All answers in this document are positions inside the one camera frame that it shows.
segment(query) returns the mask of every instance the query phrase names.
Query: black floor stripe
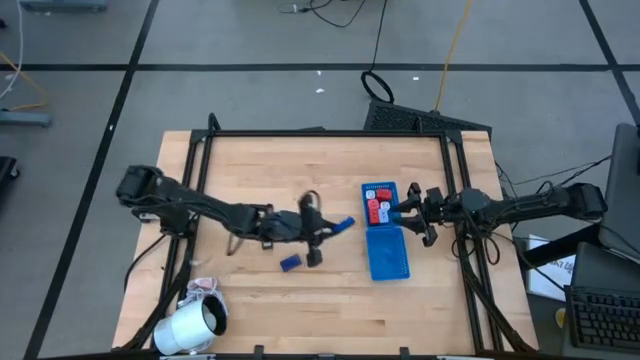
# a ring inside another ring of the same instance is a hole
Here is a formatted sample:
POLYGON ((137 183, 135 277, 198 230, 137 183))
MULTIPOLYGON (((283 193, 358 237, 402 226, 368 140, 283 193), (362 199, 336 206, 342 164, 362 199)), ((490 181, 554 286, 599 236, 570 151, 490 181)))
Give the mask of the black floor stripe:
MULTIPOLYGON (((24 64, 24 71, 127 71, 127 64, 24 64)), ((136 71, 244 72, 244 71, 364 71, 366 63, 308 64, 139 64, 136 71)), ((444 64, 376 64, 380 71, 441 71, 444 64)), ((640 64, 451 64, 449 71, 487 72, 601 72, 640 71, 640 64)), ((0 64, 0 71, 13 71, 0 64)))
POLYGON ((596 19, 596 15, 593 13, 593 9, 591 9, 591 5, 589 5, 589 1, 580 0, 580 6, 582 6, 582 10, 587 17, 587 21, 589 21, 589 25, 591 26, 593 35, 596 37, 598 45, 600 45, 600 50, 602 50, 604 58, 607 60, 607 63, 612 66, 611 72, 613 73, 613 77, 618 84, 618 88, 620 88, 622 98, 627 104, 629 112, 631 112, 633 121, 636 123, 636 125, 640 125, 640 108, 638 108, 636 97, 633 95, 633 92, 631 91, 631 88, 627 83, 627 79, 624 78, 624 74, 622 73, 622 71, 616 68, 618 66, 618 62, 613 55, 613 51, 611 51, 611 47, 609 46, 607 39, 604 37, 602 28, 600 27, 600 24, 596 19))
POLYGON ((84 191, 82 192, 78 210, 76 211, 76 214, 73 218, 71 229, 69 230, 69 235, 67 236, 64 248, 62 249, 62 255, 60 256, 60 260, 58 261, 58 265, 56 266, 55 273, 53 274, 53 279, 51 280, 51 284, 49 285, 47 296, 45 297, 42 308, 40 309, 38 320, 36 321, 33 332, 31 333, 31 338, 29 339, 29 344, 27 345, 24 359, 36 359, 38 357, 38 354, 40 353, 40 349, 42 348, 42 343, 44 342, 47 329, 49 328, 51 317, 53 316, 56 304, 58 303, 60 292, 62 291, 67 272, 69 271, 69 267, 71 265, 71 260, 73 259, 73 253, 75 252, 76 246, 78 245, 82 227, 84 226, 87 213, 89 212, 89 207, 91 205, 93 194, 95 193, 96 186, 98 184, 98 179, 100 178, 100 173, 102 172, 104 162, 107 158, 109 146, 111 145, 111 140, 113 139, 113 134, 116 130, 116 126, 118 125, 118 120, 120 119, 122 108, 127 99, 129 88, 131 87, 131 81, 133 80, 136 64, 140 60, 142 48, 144 47, 144 43, 147 40, 147 35, 149 33, 149 29, 151 28, 151 23, 153 22, 153 17, 158 7, 158 1, 159 0, 151 0, 149 8, 147 9, 144 22, 142 23, 142 28, 140 29, 138 39, 136 40, 133 53, 131 54, 131 58, 129 60, 129 65, 127 66, 122 84, 120 85, 120 89, 118 90, 118 94, 116 95, 115 103, 113 104, 113 109, 111 110, 111 115, 109 115, 109 120, 102 135, 102 140, 100 141, 100 146, 98 147, 98 152, 93 162, 93 167, 91 168, 89 178, 87 179, 84 191))

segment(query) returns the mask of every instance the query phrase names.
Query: yellow cable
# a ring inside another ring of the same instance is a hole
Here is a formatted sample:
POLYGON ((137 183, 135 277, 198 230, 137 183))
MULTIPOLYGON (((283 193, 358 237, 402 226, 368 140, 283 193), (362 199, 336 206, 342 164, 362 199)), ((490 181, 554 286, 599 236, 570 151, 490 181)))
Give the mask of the yellow cable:
POLYGON ((460 36, 462 25, 464 25, 465 20, 467 20, 467 15, 469 15, 470 8, 471 8, 471 0, 467 0, 467 5, 464 7, 464 15, 462 15, 462 19, 460 19, 460 23, 458 24, 458 29, 456 29, 456 35, 453 37, 453 42, 451 43, 451 49, 449 49, 449 55, 447 55, 447 60, 444 62, 444 69, 442 70, 442 78, 440 79, 440 89, 438 90, 438 99, 436 100, 436 107, 435 107, 436 111, 438 111, 438 108, 440 107, 440 99, 442 98, 444 84, 447 81, 447 70, 449 69, 449 63, 451 62, 451 57, 453 56, 453 50, 456 48, 456 45, 458 44, 458 37, 460 36))
POLYGON ((20 105, 20 106, 13 107, 9 110, 16 111, 16 110, 25 110, 25 109, 35 109, 35 108, 47 106, 49 104, 49 94, 47 93, 47 91, 41 88, 29 75, 25 74, 22 71, 19 71, 18 67, 11 60, 9 60, 9 58, 2 51, 0 51, 0 57, 2 57, 4 61, 13 68, 13 70, 15 70, 20 76, 22 76, 22 78, 25 79, 31 86, 33 86, 33 88, 36 89, 40 93, 40 95, 42 95, 42 97, 44 98, 44 100, 40 103, 20 105))

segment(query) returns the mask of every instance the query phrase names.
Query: blue plastic container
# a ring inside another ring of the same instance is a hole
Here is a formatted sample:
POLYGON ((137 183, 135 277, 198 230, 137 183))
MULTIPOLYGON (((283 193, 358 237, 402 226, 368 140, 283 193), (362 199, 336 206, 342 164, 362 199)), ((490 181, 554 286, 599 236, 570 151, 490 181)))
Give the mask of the blue plastic container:
POLYGON ((394 182, 362 184, 362 203, 367 224, 367 256, 369 257, 371 278, 373 281, 408 279, 411 273, 407 248, 404 244, 404 234, 402 228, 393 222, 393 219, 399 217, 400 214, 390 213, 388 223, 369 224, 366 192, 377 189, 390 189, 393 194, 391 205, 398 203, 398 192, 394 182))

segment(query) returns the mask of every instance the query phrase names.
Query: small blue object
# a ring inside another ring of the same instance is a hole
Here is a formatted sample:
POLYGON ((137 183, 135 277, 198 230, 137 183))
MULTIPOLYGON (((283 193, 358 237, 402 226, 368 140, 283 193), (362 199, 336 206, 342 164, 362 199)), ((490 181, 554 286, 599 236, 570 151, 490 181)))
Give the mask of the small blue object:
POLYGON ((282 267, 282 271, 284 272, 287 272, 300 265, 302 265, 302 260, 300 260, 300 256, 298 256, 298 254, 289 256, 288 258, 280 261, 280 266, 282 267))
POLYGON ((400 216, 396 212, 387 213, 388 222, 370 225, 367 208, 367 190, 390 189, 393 196, 391 206, 398 204, 398 192, 394 182, 368 183, 362 185, 362 202, 367 224, 367 255, 373 281, 401 280, 411 277, 404 234, 393 219, 400 216))
POLYGON ((349 216, 348 218, 342 220, 341 223, 336 224, 336 226, 331 228, 331 231, 333 231, 334 233, 341 233, 342 231, 344 231, 345 229, 349 228, 351 225, 355 224, 356 221, 349 216))

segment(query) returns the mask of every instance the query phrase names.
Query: wooden table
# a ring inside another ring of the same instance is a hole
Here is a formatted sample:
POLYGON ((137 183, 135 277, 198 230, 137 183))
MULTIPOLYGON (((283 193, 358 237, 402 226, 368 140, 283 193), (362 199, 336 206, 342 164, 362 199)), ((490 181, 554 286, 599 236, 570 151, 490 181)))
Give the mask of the wooden table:
MULTIPOLYGON (((487 134, 465 132, 463 138, 472 185, 500 198, 487 134)), ((182 178, 188 139, 189 132, 165 133, 158 167, 167 176, 182 178)), ((450 149, 460 189, 455 149, 450 149)), ((192 179, 197 179, 199 151, 192 179)), ((214 138, 205 193, 227 202, 297 209, 299 196, 314 189, 327 219, 352 216, 356 225, 322 245, 319 267, 283 273, 280 260, 304 256, 306 245, 263 251, 258 242, 245 241, 228 257, 228 232, 203 218, 192 277, 217 277, 230 311, 228 330, 210 351, 250 353, 262 344, 266 353, 398 354, 408 346, 412 354, 473 354, 460 265, 451 254, 453 230, 438 227, 431 248, 405 230, 408 280, 373 282, 368 270, 360 185, 395 181, 402 195, 417 181, 422 189, 439 186, 446 193, 441 159, 439 142, 424 137, 214 138)), ((498 231, 510 236, 506 226, 498 231)), ((142 225, 136 255, 157 237, 157 224, 142 225)), ((502 258, 490 266, 495 301, 523 339, 537 347, 515 249, 505 239, 496 241, 502 258)), ((131 274, 114 346, 129 340, 157 303, 167 249, 165 242, 131 274)), ((490 348, 479 301, 478 308, 490 348)))

